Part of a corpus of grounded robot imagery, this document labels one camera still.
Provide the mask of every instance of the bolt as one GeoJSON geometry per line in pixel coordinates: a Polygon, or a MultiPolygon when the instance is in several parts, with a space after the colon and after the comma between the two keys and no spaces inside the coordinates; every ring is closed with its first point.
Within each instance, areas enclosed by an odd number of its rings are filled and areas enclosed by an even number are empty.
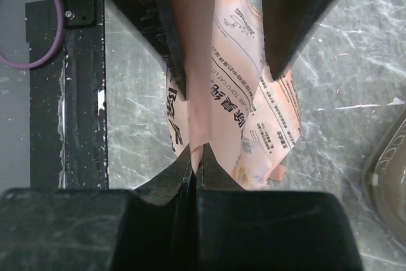
{"type": "Polygon", "coordinates": [[[65,12],[65,17],[69,19],[74,19],[75,15],[71,11],[66,11],[65,12]]]}

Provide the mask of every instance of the purple cable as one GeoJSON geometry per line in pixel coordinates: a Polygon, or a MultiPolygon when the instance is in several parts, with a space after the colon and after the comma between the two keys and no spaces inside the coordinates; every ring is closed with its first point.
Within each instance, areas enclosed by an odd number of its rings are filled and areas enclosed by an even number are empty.
{"type": "Polygon", "coordinates": [[[64,14],[63,14],[63,8],[62,8],[62,2],[60,0],[53,0],[55,3],[55,8],[56,8],[56,17],[58,19],[58,25],[56,28],[56,36],[55,40],[53,41],[52,46],[50,47],[49,51],[39,60],[36,60],[33,63],[13,63],[9,61],[7,58],[5,58],[1,53],[0,53],[0,61],[6,63],[6,65],[9,65],[10,67],[13,68],[18,68],[18,69],[31,69],[31,68],[37,68],[41,66],[42,64],[46,63],[58,50],[59,45],[62,41],[62,36],[63,36],[63,22],[65,20],[64,14]]]}

